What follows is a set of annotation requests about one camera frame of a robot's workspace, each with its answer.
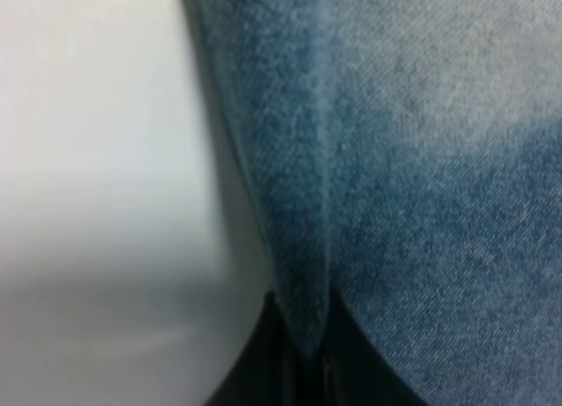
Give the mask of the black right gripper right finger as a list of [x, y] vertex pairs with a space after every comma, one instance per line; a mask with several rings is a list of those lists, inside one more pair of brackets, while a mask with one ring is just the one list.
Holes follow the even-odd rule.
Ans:
[[371, 346], [336, 291], [330, 293], [322, 359], [326, 405], [422, 404], [422, 399]]

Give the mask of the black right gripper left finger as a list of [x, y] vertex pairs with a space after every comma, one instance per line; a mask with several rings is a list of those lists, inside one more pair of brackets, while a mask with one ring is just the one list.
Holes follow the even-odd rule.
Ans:
[[206, 402], [214, 406], [314, 406], [325, 403], [319, 353], [305, 358], [293, 343], [276, 295], [264, 296], [256, 327], [234, 367]]

